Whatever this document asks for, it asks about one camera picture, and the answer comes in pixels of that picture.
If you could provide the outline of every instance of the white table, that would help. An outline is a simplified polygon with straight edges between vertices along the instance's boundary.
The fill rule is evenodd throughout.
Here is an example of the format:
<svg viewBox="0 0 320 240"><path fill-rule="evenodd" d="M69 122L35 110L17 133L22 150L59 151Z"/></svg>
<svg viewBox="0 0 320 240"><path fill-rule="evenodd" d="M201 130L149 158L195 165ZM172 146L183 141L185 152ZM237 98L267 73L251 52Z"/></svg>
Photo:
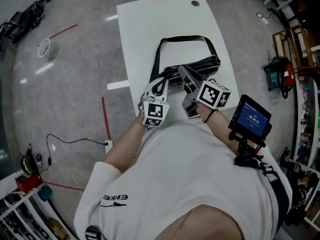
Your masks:
<svg viewBox="0 0 320 240"><path fill-rule="evenodd" d="M198 1L193 6L191 1ZM206 0L140 0L117 6L118 22L135 114L137 104L150 80L157 47L162 38L200 35L209 38L221 60L214 75L217 82L232 92L224 109L239 103L239 93L228 51L219 27ZM167 42L160 53L160 71L165 67L186 64L210 56L203 40ZM183 88L170 88L170 109L166 122L187 118L182 107L186 92Z"/></svg>

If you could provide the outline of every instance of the gray floor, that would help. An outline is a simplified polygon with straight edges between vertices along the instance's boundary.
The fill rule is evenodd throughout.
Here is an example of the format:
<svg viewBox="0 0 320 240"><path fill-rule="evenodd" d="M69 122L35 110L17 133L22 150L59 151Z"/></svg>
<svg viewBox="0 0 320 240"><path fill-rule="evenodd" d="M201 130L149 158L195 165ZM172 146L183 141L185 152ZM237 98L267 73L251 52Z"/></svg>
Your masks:
<svg viewBox="0 0 320 240"><path fill-rule="evenodd" d="M45 19L17 48L13 69L13 112L16 138L21 153L28 143L34 154L47 161L46 136L52 133L67 141L106 139L101 97L105 98L112 140L116 141L134 118L128 87L107 90L107 84L127 79L116 6L136 0L52 0ZM284 100L279 92L268 92L260 67L274 56L272 33L283 28L272 19L265 25L256 12L268 15L263 0L207 0L224 38L237 80L239 94L248 94L272 114L272 131L267 138L277 157L291 147L294 129L294 95ZM53 39L60 47L53 67L36 74L47 63L37 57L37 46L72 25ZM229 117L233 110L225 112ZM93 143L63 144L50 137L52 166L41 176L45 181L84 188L104 147ZM52 201L73 229L73 217L82 192L53 187Z"/></svg>

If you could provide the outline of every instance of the bracelet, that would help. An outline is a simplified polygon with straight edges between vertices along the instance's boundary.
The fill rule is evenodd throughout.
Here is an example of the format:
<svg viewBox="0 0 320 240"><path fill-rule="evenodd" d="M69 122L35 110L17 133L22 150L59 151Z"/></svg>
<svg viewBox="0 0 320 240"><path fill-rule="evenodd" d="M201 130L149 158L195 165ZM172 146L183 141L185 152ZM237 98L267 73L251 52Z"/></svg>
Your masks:
<svg viewBox="0 0 320 240"><path fill-rule="evenodd" d="M218 112L218 109L212 109L210 114L208 115L208 117L206 118L206 120L204 120L203 122L206 123L208 122L216 113Z"/></svg>

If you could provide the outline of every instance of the red line on floor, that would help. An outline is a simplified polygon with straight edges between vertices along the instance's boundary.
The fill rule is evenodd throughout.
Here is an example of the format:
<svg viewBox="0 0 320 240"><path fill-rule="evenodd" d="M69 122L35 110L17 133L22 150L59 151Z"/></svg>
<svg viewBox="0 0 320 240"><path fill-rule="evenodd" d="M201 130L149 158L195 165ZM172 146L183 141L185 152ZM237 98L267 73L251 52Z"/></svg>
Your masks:
<svg viewBox="0 0 320 240"><path fill-rule="evenodd" d="M85 190L82 189L82 188L71 187L71 186L63 186L63 185L59 185L59 184L56 184L56 183L51 183L51 182L48 182L48 181L45 181L45 183L47 183L47 184L49 184L49 185L54 185L54 186L66 188L66 189L85 191Z"/></svg>
<svg viewBox="0 0 320 240"><path fill-rule="evenodd" d="M108 126L106 105L105 105L105 97L101 97L101 102L102 102L102 110L103 110L103 116L104 116L104 123L105 123L106 135L108 136L108 140L111 140L110 131L109 131L109 126Z"/></svg>
<svg viewBox="0 0 320 240"><path fill-rule="evenodd" d="M52 39L52 38L56 37L57 35L60 35L61 33L65 32L65 31L67 31L69 29L72 29L72 28L74 28L76 26L78 26L78 24L75 24L75 25L73 25L71 27L66 28L65 30L60 31L59 33L56 33L55 35L51 36L49 39Z"/></svg>

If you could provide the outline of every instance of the blue screen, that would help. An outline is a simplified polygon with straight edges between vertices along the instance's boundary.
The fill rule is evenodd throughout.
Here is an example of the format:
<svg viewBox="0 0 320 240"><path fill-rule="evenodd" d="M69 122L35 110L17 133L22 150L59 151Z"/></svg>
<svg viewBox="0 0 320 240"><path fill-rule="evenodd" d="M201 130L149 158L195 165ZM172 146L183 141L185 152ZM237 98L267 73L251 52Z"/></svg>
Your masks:
<svg viewBox="0 0 320 240"><path fill-rule="evenodd" d="M268 119L245 102L237 122L249 131L261 137L266 128Z"/></svg>

